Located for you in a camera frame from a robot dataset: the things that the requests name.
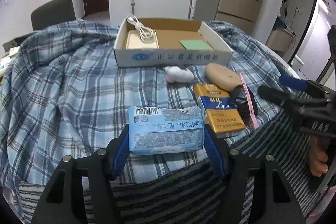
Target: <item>beige power bank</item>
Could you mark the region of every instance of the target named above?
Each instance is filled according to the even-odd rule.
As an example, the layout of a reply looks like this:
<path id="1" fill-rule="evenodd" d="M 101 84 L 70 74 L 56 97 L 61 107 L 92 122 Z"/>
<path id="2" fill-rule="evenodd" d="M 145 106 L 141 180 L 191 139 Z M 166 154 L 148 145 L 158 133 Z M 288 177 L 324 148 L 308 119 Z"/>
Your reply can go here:
<path id="1" fill-rule="evenodd" d="M 138 30 L 132 30 L 128 32 L 126 49 L 143 49 L 143 48 L 159 48 L 158 38 L 154 31 L 155 40 L 152 43 L 144 43 L 141 41 Z"/>

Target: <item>plaid fabric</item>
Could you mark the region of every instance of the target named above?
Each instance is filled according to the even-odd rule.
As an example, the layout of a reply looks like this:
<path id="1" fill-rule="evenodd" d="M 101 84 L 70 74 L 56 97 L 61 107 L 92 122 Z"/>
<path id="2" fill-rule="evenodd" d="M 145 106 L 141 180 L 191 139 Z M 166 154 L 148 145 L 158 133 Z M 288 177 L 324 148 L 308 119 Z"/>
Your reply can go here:
<path id="1" fill-rule="evenodd" d="M 232 47 L 228 67 L 242 73 L 258 104 L 259 125 L 279 109 L 262 100 L 257 88 L 280 89 L 289 72 L 253 38 L 225 22 L 210 22 Z M 118 27 L 84 21 L 51 26 L 30 36 L 3 78 L 0 123 L 1 186 L 13 192 L 21 214 L 18 184 L 45 185 L 64 155 L 89 156 L 118 137 L 127 109 L 185 108 L 196 105 L 193 85 L 206 83 L 204 66 L 189 66 L 191 84 L 167 84 L 157 67 L 118 68 L 113 43 Z M 228 139 L 230 144 L 252 132 L 250 127 Z M 151 181 L 207 157 L 205 150 L 153 156 L 130 155 L 121 183 Z"/>

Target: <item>metal screw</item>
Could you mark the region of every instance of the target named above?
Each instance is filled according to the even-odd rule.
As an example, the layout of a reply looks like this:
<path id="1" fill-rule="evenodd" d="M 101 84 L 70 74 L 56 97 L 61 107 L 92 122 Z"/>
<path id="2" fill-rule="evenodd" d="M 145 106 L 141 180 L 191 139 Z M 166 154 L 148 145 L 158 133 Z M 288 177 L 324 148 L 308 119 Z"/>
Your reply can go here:
<path id="1" fill-rule="evenodd" d="M 68 161 L 71 160 L 71 156 L 70 156 L 70 155 L 66 155 L 66 156 L 64 156 L 64 157 L 62 158 L 62 160 L 63 160 L 64 162 L 68 162 Z"/>
<path id="2" fill-rule="evenodd" d="M 274 157 L 272 155 L 266 155 L 266 160 L 273 161 Z"/>
<path id="3" fill-rule="evenodd" d="M 98 149 L 97 154 L 100 155 L 100 156 L 105 155 L 106 154 L 106 149 L 105 148 Z"/>
<path id="4" fill-rule="evenodd" d="M 237 155 L 239 154 L 239 151 L 238 151 L 237 149 L 231 149 L 231 150 L 230 150 L 230 154 L 231 154 L 232 156 L 237 156 Z"/>

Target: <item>cardboard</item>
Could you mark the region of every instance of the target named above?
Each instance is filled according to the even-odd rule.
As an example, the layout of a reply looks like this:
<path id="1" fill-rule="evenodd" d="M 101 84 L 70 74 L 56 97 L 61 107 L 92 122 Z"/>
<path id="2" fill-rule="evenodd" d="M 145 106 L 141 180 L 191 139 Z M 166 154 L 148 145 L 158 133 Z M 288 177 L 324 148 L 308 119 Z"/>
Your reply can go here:
<path id="1" fill-rule="evenodd" d="M 208 25 L 200 21 L 168 18 L 139 18 L 144 26 L 156 32 L 159 49 L 126 49 L 128 32 L 135 30 L 126 19 L 115 39 L 115 60 L 119 67 L 206 65 L 218 63 L 227 65 L 232 49 Z M 187 50 L 180 40 L 203 40 L 213 50 Z"/>

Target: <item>chair backrest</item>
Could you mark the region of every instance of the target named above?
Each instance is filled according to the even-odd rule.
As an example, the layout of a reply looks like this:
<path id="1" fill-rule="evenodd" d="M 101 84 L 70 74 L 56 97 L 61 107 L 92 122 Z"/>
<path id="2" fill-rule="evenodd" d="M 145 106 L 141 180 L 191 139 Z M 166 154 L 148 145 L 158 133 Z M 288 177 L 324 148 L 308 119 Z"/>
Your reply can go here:
<path id="1" fill-rule="evenodd" d="M 72 0 L 52 0 L 34 10 L 31 14 L 33 30 L 76 20 Z"/>

